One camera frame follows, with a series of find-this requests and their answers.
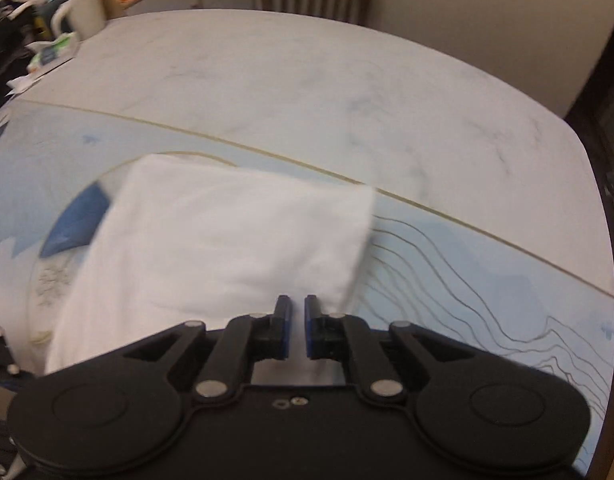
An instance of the white cloth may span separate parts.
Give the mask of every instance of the white cloth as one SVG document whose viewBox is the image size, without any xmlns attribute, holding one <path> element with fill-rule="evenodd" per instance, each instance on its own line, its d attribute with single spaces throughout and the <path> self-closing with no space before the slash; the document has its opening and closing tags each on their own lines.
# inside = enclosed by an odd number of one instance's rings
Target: white cloth
<svg viewBox="0 0 614 480">
<path fill-rule="evenodd" d="M 186 320 L 212 330 L 235 316 L 271 313 L 279 294 L 294 302 L 290 354 L 304 355 L 303 299 L 318 295 L 327 312 L 343 306 L 373 200 L 367 186 L 143 157 L 66 298 L 46 372 Z M 318 371 L 299 361 L 282 382 L 319 382 L 306 377 Z"/>
</svg>

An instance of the white marble tabletop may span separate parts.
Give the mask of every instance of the white marble tabletop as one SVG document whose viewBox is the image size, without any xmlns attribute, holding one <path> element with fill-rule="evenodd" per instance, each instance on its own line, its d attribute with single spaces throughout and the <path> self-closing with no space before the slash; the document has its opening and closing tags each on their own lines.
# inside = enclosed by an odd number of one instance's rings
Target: white marble tabletop
<svg viewBox="0 0 614 480">
<path fill-rule="evenodd" d="M 410 41 L 267 12 L 109 23 L 22 100 L 180 128 L 371 184 L 614 295 L 589 161 L 567 124 Z"/>
</svg>

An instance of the screw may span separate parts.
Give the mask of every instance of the screw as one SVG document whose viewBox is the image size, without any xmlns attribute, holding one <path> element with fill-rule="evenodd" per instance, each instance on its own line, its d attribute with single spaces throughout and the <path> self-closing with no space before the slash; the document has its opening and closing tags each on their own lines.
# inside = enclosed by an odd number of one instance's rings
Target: screw
<svg viewBox="0 0 614 480">
<path fill-rule="evenodd" d="M 305 399 L 305 397 L 294 397 L 290 402 L 294 406 L 306 406 L 309 404 L 309 399 Z"/>
<path fill-rule="evenodd" d="M 277 410 L 287 410 L 292 407 L 290 402 L 286 399 L 276 399 L 271 405 Z"/>
<path fill-rule="evenodd" d="M 375 381 L 370 386 L 373 393 L 381 397 L 393 397 L 401 393 L 402 384 L 398 381 L 392 381 L 391 379 L 381 379 Z"/>
<path fill-rule="evenodd" d="M 220 397 L 227 390 L 227 384 L 221 381 L 203 381 L 196 385 L 196 393 L 202 397 Z"/>
</svg>

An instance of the topographic map print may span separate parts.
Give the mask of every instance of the topographic map print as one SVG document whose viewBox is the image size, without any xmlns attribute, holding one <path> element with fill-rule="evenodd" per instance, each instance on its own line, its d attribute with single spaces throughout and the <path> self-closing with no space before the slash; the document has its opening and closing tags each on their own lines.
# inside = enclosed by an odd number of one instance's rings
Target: topographic map print
<svg viewBox="0 0 614 480">
<path fill-rule="evenodd" d="M 289 160 L 154 124 L 24 102 L 17 107 L 0 139 L 0 313 L 12 317 L 29 314 L 21 312 L 28 292 L 43 309 L 64 297 L 83 250 L 43 260 L 44 242 L 84 189 L 141 155 L 201 153 L 229 165 L 341 182 Z M 375 215 L 348 311 L 375 328 L 408 319 L 573 384 L 592 410 L 575 463 L 586 472 L 611 386 L 614 298 L 405 200 L 379 194 Z M 51 326 L 42 329 L 36 335 L 46 341 Z"/>
</svg>

